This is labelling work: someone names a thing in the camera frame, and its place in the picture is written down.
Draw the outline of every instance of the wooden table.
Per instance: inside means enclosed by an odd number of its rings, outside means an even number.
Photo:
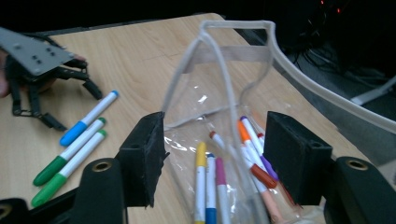
[[[101,116],[106,118],[107,139],[70,176],[56,196],[79,184],[83,168],[100,158],[113,158],[136,123],[161,109],[163,96],[186,47],[197,36],[202,20],[222,20],[217,14],[203,14],[164,21],[111,27],[88,32],[57,35],[54,39],[67,50],[87,58],[89,74],[104,95],[117,90],[120,97]],[[227,43],[247,44],[234,30],[224,35]],[[291,104],[298,104],[299,120],[333,146],[333,154],[367,160],[337,128],[325,119],[275,69],[269,75],[271,91]],[[82,119],[97,101],[78,80],[57,80],[41,93],[43,112],[49,112],[68,128]],[[35,176],[59,155],[61,132],[47,128],[37,119],[11,115],[11,97],[2,99],[0,116],[0,199],[19,197],[30,203],[39,188]],[[161,175],[154,208],[129,208],[132,223],[189,223],[177,200],[174,180]]]

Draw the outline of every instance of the green marker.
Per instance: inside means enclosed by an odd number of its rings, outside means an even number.
[[[76,139],[67,149],[65,149],[59,156],[57,156],[43,171],[35,177],[33,184],[35,186],[42,186],[56,173],[58,173],[70,159],[90,140],[93,135],[106,124],[104,118],[97,119],[78,139]]]
[[[37,207],[49,201],[52,196],[64,185],[67,178],[81,165],[106,137],[105,130],[99,130],[84,147],[57,173],[49,183],[40,190],[32,200],[32,206]]]

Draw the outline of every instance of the finger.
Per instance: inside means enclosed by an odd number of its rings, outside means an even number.
[[[77,54],[75,54],[74,57],[75,57],[75,59],[80,60],[80,61],[87,61],[86,58],[84,58],[84,57],[82,57],[82,56],[80,56],[80,55],[77,55]]]
[[[0,98],[8,95],[8,82],[4,68],[0,68]]]
[[[0,50],[0,98],[8,95],[8,82],[6,79],[6,53]]]

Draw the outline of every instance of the dark background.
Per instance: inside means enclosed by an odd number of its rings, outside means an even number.
[[[215,12],[226,20],[270,20],[286,52],[331,40],[340,71],[358,64],[393,76],[396,2],[386,0],[3,0],[0,26],[17,32],[93,27]]]

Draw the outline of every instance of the robotic hand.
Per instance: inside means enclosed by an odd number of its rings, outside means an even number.
[[[22,35],[0,27],[0,48],[8,53],[5,70],[14,116],[37,118],[49,128],[65,131],[66,128],[56,118],[49,113],[41,113],[38,100],[39,90],[56,78],[82,80],[83,86],[96,100],[103,97],[90,80],[88,64],[63,50],[47,36]],[[21,87],[27,90],[31,109],[21,108]]]

